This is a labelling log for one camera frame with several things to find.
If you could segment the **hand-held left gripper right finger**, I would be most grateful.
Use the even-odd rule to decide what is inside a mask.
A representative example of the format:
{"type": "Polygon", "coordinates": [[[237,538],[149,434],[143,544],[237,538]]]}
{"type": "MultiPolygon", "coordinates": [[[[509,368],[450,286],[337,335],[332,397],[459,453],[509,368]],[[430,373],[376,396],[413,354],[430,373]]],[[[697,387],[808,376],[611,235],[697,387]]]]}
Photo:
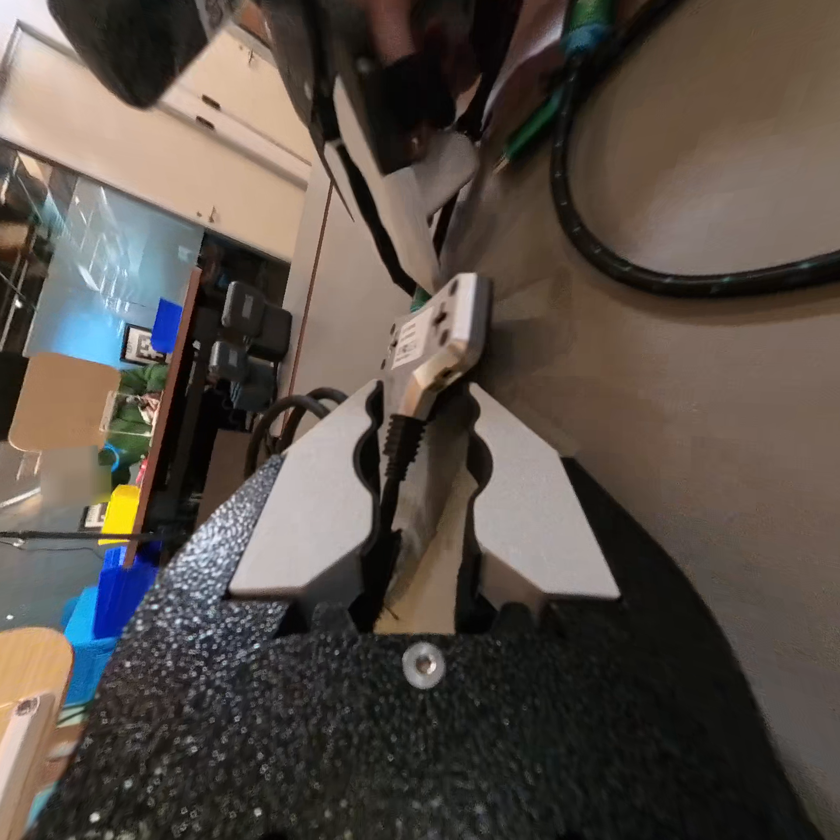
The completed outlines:
{"type": "Polygon", "coordinates": [[[457,630],[485,632],[508,605],[537,623],[554,602],[618,602],[620,589],[562,458],[479,385],[469,405],[468,498],[457,630]]]}

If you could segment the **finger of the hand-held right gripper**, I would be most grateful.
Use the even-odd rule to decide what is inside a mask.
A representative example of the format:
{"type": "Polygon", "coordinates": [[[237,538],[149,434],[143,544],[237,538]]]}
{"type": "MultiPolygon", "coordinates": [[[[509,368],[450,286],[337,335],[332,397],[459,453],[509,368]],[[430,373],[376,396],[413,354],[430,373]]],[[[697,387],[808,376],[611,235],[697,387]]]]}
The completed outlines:
{"type": "Polygon", "coordinates": [[[417,175],[409,165],[383,174],[344,88],[332,91],[339,137],[326,143],[326,166],[354,222],[362,224],[381,262],[433,294],[440,268],[417,175]]]}
{"type": "Polygon", "coordinates": [[[420,205],[425,226],[476,175],[480,158],[476,144],[454,129],[433,132],[420,160],[420,205]]]}

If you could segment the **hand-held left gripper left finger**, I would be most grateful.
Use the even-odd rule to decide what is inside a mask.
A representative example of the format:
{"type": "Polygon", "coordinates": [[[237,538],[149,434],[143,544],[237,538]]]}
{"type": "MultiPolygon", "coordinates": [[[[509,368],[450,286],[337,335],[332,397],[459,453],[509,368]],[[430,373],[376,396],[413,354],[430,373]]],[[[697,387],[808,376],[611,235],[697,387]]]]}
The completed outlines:
{"type": "Polygon", "coordinates": [[[266,504],[228,585],[238,601],[295,606],[310,623],[340,606],[362,632],[382,608],[391,539],[382,527],[382,381],[370,381],[280,457],[266,504]]]}

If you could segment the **silver adapter hub with cable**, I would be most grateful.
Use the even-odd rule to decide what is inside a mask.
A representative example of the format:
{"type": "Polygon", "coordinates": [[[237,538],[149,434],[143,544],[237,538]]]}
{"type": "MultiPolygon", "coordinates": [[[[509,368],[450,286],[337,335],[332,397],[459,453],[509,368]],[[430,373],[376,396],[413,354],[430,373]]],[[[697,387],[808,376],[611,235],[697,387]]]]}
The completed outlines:
{"type": "MultiPolygon", "coordinates": [[[[492,285],[475,273],[458,274],[418,311],[392,325],[380,376],[384,386],[383,422],[379,430],[381,525],[391,539],[391,559],[383,576],[385,597],[402,552],[403,534],[395,529],[397,505],[403,482],[420,450],[435,404],[454,383],[476,366],[486,346],[492,307],[492,285]]],[[[280,457],[317,421],[342,404],[329,388],[280,401],[261,422],[268,428],[270,418],[290,408],[290,417],[279,437],[276,455],[280,457]]],[[[320,604],[310,623],[305,623],[294,605],[284,607],[279,637],[305,634],[312,629],[320,607],[336,607],[359,629],[348,610],[320,604]]]]}

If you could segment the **person's right hand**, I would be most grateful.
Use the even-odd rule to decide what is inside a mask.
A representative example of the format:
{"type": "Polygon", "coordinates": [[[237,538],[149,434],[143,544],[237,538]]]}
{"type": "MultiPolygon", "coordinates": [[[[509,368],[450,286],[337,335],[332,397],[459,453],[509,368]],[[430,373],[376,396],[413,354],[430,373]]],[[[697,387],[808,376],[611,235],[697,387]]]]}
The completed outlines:
{"type": "Polygon", "coordinates": [[[515,77],[550,67],[571,2],[455,2],[467,23],[445,33],[421,2],[358,2],[383,68],[385,103],[400,131],[451,127],[477,141],[515,77]]]}

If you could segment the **white door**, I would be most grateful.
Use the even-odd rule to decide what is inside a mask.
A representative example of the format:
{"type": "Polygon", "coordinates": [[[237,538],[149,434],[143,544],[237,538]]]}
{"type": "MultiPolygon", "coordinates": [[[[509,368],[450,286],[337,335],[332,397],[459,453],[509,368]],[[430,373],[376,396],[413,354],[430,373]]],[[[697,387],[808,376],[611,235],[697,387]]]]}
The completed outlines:
{"type": "Polygon", "coordinates": [[[291,261],[305,192],[182,121],[106,91],[9,84],[12,144],[265,254],[291,261]]]}
{"type": "Polygon", "coordinates": [[[164,95],[187,92],[283,151],[312,165],[316,153],[268,47],[236,24],[216,34],[164,95]]]}

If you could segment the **grey desk with brown edge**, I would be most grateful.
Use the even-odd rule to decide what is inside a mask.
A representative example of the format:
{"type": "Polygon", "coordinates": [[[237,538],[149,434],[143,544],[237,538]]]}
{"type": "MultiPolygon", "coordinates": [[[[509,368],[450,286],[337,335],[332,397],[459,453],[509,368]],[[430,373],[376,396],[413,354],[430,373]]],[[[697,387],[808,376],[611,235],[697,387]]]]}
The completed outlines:
{"type": "Polygon", "coordinates": [[[161,397],[157,424],[152,435],[146,469],[140,485],[138,509],[129,531],[130,539],[127,542],[127,552],[122,563],[126,567],[130,567],[134,561],[141,536],[154,532],[154,526],[149,527],[147,521],[150,519],[155,497],[164,490],[169,475],[170,450],[174,446],[175,430],[178,425],[175,416],[176,408],[186,399],[186,387],[192,370],[191,332],[202,277],[202,268],[194,267],[186,288],[182,317],[175,335],[175,345],[161,397]]]}

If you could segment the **small yellow plastic bin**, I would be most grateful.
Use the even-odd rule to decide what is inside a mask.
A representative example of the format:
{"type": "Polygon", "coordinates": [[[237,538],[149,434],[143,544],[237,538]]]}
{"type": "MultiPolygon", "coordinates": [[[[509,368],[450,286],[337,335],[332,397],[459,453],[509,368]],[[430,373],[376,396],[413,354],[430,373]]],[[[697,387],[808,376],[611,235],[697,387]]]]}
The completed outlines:
{"type": "Polygon", "coordinates": [[[141,488],[136,485],[119,485],[113,489],[101,527],[99,546],[125,543],[134,534],[140,494],[141,488]]]}

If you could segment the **glass partition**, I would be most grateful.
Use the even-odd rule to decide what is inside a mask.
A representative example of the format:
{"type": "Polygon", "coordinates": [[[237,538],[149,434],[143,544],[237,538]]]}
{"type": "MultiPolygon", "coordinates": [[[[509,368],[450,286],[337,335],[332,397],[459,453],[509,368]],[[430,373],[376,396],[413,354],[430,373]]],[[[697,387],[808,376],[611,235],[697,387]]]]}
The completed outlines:
{"type": "MultiPolygon", "coordinates": [[[[154,324],[160,298],[183,306],[194,267],[203,310],[221,311],[242,280],[281,305],[291,265],[154,209],[87,177],[2,143],[2,350],[55,352],[118,368],[127,323],[154,324]]],[[[203,386],[181,499],[153,513],[198,510],[219,433],[244,434],[226,383],[203,386]]],[[[2,442],[2,530],[69,531],[85,503],[48,506],[36,491],[40,463],[2,442]]],[[[65,602],[97,582],[102,549],[85,541],[2,541],[2,630],[58,627],[65,602]]]]}

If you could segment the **flat blue plastic bin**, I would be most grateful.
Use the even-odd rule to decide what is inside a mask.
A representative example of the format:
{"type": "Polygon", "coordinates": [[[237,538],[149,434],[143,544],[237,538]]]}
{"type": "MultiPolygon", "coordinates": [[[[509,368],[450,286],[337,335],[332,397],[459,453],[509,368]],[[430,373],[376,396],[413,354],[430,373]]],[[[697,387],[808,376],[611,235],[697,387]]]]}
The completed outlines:
{"type": "Polygon", "coordinates": [[[183,307],[166,298],[160,298],[150,335],[154,352],[162,355],[175,350],[177,335],[181,326],[183,307]]]}

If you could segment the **small tan board on stand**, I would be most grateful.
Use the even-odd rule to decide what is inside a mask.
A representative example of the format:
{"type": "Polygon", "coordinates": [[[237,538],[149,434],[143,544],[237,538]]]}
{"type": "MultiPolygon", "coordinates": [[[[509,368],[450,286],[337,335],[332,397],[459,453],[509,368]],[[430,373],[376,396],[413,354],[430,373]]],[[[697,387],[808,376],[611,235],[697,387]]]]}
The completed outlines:
{"type": "Polygon", "coordinates": [[[62,353],[28,360],[7,440],[22,452],[94,447],[108,435],[102,422],[120,385],[120,370],[62,353]]]}

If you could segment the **large wooden board on stand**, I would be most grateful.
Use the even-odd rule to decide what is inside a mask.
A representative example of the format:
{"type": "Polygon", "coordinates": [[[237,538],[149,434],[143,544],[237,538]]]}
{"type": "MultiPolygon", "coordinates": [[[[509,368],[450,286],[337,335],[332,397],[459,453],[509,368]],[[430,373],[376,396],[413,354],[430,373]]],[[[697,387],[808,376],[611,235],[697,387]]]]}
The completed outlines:
{"type": "Polygon", "coordinates": [[[1,838],[21,838],[48,761],[73,666],[62,633],[1,633],[1,838]]]}

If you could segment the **black screen panel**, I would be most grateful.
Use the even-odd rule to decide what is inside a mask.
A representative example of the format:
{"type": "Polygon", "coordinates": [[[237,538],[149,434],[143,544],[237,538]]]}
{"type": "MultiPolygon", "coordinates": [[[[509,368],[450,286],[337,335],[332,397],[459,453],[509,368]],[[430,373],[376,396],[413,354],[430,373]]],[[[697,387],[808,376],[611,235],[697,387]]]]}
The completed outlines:
{"type": "Polygon", "coordinates": [[[20,353],[2,350],[1,356],[1,441],[8,440],[18,399],[23,387],[28,358],[20,353]]]}

